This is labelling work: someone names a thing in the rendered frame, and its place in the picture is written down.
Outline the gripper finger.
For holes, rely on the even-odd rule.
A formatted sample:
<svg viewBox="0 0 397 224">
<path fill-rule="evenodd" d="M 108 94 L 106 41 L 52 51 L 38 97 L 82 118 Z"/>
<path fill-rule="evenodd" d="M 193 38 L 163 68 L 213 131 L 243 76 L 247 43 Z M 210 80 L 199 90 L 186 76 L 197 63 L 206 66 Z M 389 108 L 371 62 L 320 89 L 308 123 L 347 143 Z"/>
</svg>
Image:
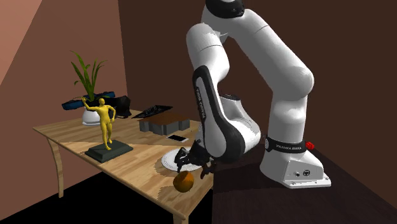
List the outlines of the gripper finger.
<svg viewBox="0 0 397 224">
<path fill-rule="evenodd" d="M 202 172 L 200 174 L 200 178 L 203 179 L 205 175 L 209 173 L 213 173 L 216 169 L 216 162 L 210 161 L 210 165 L 203 164 L 202 165 Z"/>
<path fill-rule="evenodd" d="M 186 148 L 180 148 L 175 156 L 174 163 L 177 165 L 177 172 L 181 172 L 184 165 L 190 164 L 189 151 Z"/>
</svg>

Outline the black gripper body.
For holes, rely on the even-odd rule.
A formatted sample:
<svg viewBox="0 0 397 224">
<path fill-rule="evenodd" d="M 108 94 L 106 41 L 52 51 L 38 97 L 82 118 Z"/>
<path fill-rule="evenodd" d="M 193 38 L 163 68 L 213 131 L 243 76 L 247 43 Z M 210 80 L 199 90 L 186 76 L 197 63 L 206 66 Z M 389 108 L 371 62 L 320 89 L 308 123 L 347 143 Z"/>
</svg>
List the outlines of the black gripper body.
<svg viewBox="0 0 397 224">
<path fill-rule="evenodd" d="M 204 166 L 210 163 L 209 167 L 215 168 L 215 162 L 207 150 L 200 145 L 201 140 L 195 140 L 189 150 L 188 158 L 191 164 Z"/>
</svg>

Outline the white plate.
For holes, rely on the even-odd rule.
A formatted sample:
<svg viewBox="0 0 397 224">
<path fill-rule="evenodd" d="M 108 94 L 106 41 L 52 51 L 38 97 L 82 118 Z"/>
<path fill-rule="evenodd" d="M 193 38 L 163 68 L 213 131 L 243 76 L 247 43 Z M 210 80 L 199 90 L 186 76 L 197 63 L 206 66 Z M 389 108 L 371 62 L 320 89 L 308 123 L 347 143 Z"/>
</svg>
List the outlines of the white plate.
<svg viewBox="0 0 397 224">
<path fill-rule="evenodd" d="M 178 151 L 180 150 L 180 148 L 175 148 L 169 152 L 167 152 L 163 157 L 162 157 L 162 165 L 171 171 L 177 171 L 178 170 L 178 166 L 177 164 L 174 162 L 174 159 L 178 153 Z M 195 171 L 200 169 L 201 166 L 199 165 L 194 165 L 194 164 L 185 164 L 181 167 L 181 171 Z"/>
</svg>

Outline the white phone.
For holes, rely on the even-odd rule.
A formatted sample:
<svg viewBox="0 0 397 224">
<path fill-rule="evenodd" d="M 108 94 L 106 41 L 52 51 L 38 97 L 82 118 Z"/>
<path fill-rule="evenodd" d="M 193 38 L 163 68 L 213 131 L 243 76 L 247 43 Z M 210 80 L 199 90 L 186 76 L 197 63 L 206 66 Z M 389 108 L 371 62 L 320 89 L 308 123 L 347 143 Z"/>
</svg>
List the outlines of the white phone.
<svg viewBox="0 0 397 224">
<path fill-rule="evenodd" d="M 186 142 L 188 140 L 187 137 L 178 136 L 178 135 L 175 135 L 175 134 L 167 136 L 167 139 L 170 139 L 170 140 L 173 140 L 173 141 L 177 141 L 177 142 L 180 142 L 180 143 L 184 143 L 184 142 Z"/>
</svg>

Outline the orange ball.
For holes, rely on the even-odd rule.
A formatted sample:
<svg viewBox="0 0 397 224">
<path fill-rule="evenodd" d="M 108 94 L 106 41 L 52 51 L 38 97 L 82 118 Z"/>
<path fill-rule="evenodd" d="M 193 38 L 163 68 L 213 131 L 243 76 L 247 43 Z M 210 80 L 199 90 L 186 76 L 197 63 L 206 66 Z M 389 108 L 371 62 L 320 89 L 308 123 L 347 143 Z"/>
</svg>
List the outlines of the orange ball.
<svg viewBox="0 0 397 224">
<path fill-rule="evenodd" d="M 194 177 L 189 171 L 181 171 L 173 180 L 174 188 L 181 193 L 190 191 L 193 184 Z"/>
</svg>

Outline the grey block with brown top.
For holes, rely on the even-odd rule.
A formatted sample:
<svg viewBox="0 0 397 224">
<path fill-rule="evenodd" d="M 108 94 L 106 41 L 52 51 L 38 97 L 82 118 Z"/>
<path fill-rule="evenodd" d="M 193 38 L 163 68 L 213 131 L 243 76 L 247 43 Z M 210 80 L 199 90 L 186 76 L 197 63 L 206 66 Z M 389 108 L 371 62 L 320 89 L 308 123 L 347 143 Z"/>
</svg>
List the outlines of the grey block with brown top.
<svg viewBox="0 0 397 224">
<path fill-rule="evenodd" d="M 152 132 L 161 136 L 166 136 L 179 130 L 186 130 L 189 127 L 190 119 L 187 116 L 171 111 L 139 120 L 141 132 Z"/>
</svg>

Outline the wooden table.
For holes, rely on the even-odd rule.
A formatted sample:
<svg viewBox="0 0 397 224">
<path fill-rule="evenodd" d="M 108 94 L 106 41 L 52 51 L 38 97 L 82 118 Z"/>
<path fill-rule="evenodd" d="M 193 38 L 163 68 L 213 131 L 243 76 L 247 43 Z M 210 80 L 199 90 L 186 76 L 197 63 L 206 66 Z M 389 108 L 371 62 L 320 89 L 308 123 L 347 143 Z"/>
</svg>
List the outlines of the wooden table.
<svg viewBox="0 0 397 224">
<path fill-rule="evenodd" d="M 178 143 L 152 132 L 141 132 L 137 118 L 116 119 L 112 138 L 127 143 L 133 150 L 103 164 L 85 155 L 92 146 L 100 143 L 101 130 L 84 126 L 81 119 L 68 120 L 35 127 L 34 130 L 46 137 L 52 150 L 58 180 L 58 195 L 64 195 L 64 175 L 60 148 L 98 168 L 133 191 L 154 202 L 173 215 L 174 224 L 189 224 L 189 216 L 213 185 L 213 176 L 200 178 L 200 171 L 193 171 L 194 185 L 186 193 L 178 192 L 173 186 L 175 171 L 162 165 L 162 157 L 174 149 L 191 146 L 199 123 L 190 121 L 186 130 L 177 135 L 187 137 Z"/>
</svg>

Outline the flat black keyboard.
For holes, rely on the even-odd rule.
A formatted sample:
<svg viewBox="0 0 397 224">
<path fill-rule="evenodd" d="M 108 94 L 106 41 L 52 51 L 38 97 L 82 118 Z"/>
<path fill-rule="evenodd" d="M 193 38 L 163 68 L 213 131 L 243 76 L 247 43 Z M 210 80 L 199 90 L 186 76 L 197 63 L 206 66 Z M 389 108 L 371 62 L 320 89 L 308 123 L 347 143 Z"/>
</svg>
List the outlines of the flat black keyboard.
<svg viewBox="0 0 397 224">
<path fill-rule="evenodd" d="M 170 109 L 172 109 L 172 106 L 154 105 L 154 106 L 151 106 L 151 107 L 145 109 L 138 115 L 134 116 L 134 118 L 147 118 L 147 117 L 157 115 L 159 113 L 163 113 L 164 111 L 167 111 Z"/>
</svg>

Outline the dark robot stand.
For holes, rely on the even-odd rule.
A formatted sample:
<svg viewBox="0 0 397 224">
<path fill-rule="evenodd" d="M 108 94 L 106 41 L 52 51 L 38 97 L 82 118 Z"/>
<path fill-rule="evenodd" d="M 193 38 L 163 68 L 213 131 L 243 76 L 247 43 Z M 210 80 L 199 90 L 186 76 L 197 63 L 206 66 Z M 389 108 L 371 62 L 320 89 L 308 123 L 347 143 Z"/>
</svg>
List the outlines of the dark robot stand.
<svg viewBox="0 0 397 224">
<path fill-rule="evenodd" d="M 264 176 L 257 145 L 214 172 L 212 224 L 397 224 L 397 209 L 317 150 L 326 188 L 289 189 Z"/>
</svg>

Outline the black bag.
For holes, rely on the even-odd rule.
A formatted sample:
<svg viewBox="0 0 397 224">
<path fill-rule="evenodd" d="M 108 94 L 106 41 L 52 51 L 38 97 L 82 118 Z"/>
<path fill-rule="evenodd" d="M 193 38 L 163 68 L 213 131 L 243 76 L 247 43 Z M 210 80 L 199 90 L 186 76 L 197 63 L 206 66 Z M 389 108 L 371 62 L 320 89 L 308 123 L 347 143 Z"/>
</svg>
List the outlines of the black bag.
<svg viewBox="0 0 397 224">
<path fill-rule="evenodd" d="M 130 112 L 130 99 L 126 95 L 115 98 L 106 98 L 105 103 L 115 108 L 115 115 L 118 118 L 128 118 L 132 114 Z"/>
</svg>

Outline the gold figure on dark base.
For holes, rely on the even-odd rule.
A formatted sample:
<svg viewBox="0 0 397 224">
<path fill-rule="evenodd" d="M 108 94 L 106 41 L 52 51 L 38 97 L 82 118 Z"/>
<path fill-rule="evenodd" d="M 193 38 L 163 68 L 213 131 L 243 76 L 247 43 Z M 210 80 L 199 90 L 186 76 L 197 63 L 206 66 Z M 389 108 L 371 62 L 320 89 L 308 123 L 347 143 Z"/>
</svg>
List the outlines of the gold figure on dark base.
<svg viewBox="0 0 397 224">
<path fill-rule="evenodd" d="M 99 115 L 99 126 L 102 132 L 102 144 L 89 148 L 85 154 L 92 159 L 104 163 L 119 157 L 133 150 L 133 147 L 126 143 L 112 140 L 113 123 L 115 122 L 116 109 L 105 104 L 103 98 L 99 98 L 99 106 L 90 107 L 87 104 L 87 98 L 81 97 L 86 110 L 95 111 Z"/>
</svg>

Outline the green plant in white pot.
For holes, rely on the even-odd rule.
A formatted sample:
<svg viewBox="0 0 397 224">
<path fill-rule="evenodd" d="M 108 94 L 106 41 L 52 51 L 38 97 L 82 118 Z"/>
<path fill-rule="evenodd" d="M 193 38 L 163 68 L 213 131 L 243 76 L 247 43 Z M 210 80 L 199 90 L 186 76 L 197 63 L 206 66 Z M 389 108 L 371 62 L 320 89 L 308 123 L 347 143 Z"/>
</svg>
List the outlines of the green plant in white pot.
<svg viewBox="0 0 397 224">
<path fill-rule="evenodd" d="M 78 80 L 75 81 L 74 84 L 80 82 L 83 85 L 88 94 L 88 102 L 94 102 L 95 100 L 98 101 L 99 97 L 94 96 L 97 73 L 99 72 L 99 69 L 104 66 L 104 62 L 106 62 L 106 60 L 97 63 L 97 59 L 95 59 L 93 66 L 91 66 L 90 64 L 85 64 L 78 53 L 74 51 L 72 51 L 72 53 L 77 56 L 78 62 L 81 66 L 80 70 L 74 62 L 71 62 L 76 74 L 78 75 Z M 86 126 L 100 125 L 100 116 L 96 111 L 85 109 L 82 116 L 82 124 Z"/>
</svg>

